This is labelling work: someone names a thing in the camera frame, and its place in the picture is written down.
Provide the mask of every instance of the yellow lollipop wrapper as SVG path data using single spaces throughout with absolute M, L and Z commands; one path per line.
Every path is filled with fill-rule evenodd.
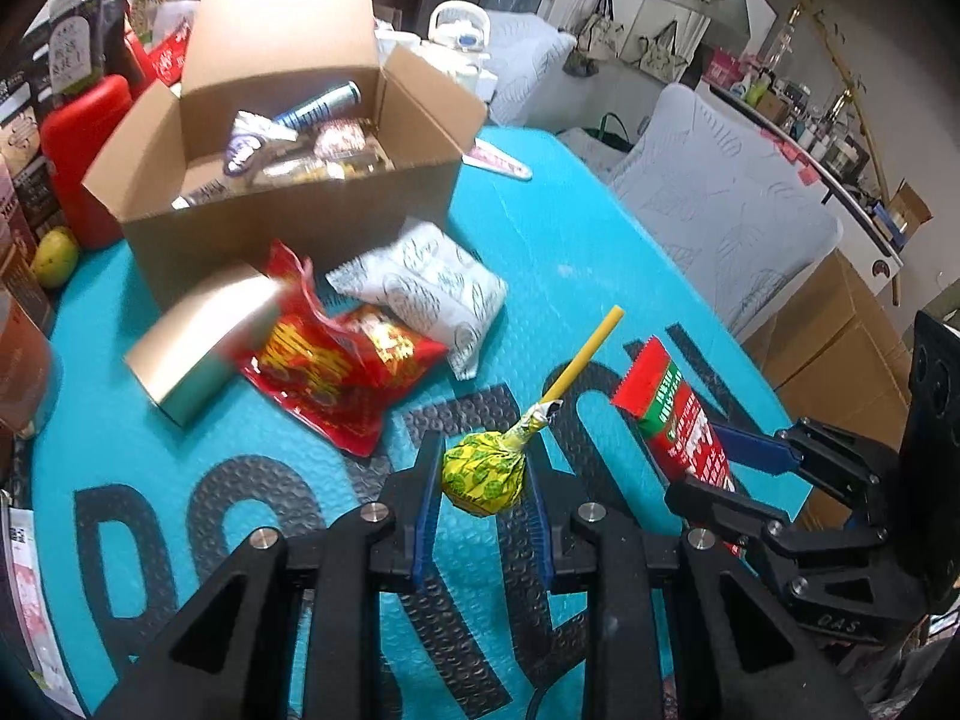
M 523 447 L 549 422 L 559 400 L 536 403 L 505 433 L 470 433 L 443 455 L 443 492 L 476 517 L 509 509 L 523 488 Z

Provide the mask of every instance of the wooden stick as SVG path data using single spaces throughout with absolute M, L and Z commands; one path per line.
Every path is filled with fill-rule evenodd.
M 573 384 L 573 380 L 580 375 L 580 371 L 587 367 L 590 358 L 596 354 L 597 349 L 600 348 L 600 344 L 606 341 L 607 336 L 613 332 L 613 328 L 616 327 L 616 324 L 620 322 L 622 317 L 623 309 L 619 306 L 613 306 L 606 317 L 604 317 L 603 322 L 600 322 L 600 326 L 594 330 L 593 335 L 587 339 L 587 342 L 580 351 L 577 352 L 577 356 L 563 369 L 563 373 L 561 373 L 557 381 L 550 386 L 550 389 L 546 391 L 544 397 L 541 397 L 539 402 L 547 403 L 551 400 L 560 400 L 563 397 L 568 387 Z

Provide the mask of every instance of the white patterned package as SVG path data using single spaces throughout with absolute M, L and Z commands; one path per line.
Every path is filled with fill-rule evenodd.
M 388 306 L 416 332 L 445 344 L 460 381 L 477 375 L 480 347 L 507 296 L 503 279 L 427 221 L 326 279 L 341 295 Z

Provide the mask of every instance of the yellow fruit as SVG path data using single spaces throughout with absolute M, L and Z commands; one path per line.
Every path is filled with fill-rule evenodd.
M 80 246 L 66 227 L 54 227 L 43 236 L 30 266 L 37 281 L 47 290 L 62 287 L 73 275 L 80 259 Z

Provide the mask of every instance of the lollipop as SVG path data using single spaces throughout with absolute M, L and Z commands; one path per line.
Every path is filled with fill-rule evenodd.
M 586 367 L 623 317 L 613 306 L 593 335 L 563 369 L 544 397 L 505 433 L 470 433 L 443 455 L 443 492 L 453 505 L 477 517 L 496 514 L 520 499 L 523 487 L 523 447 L 544 428 L 560 405 L 560 398 Z

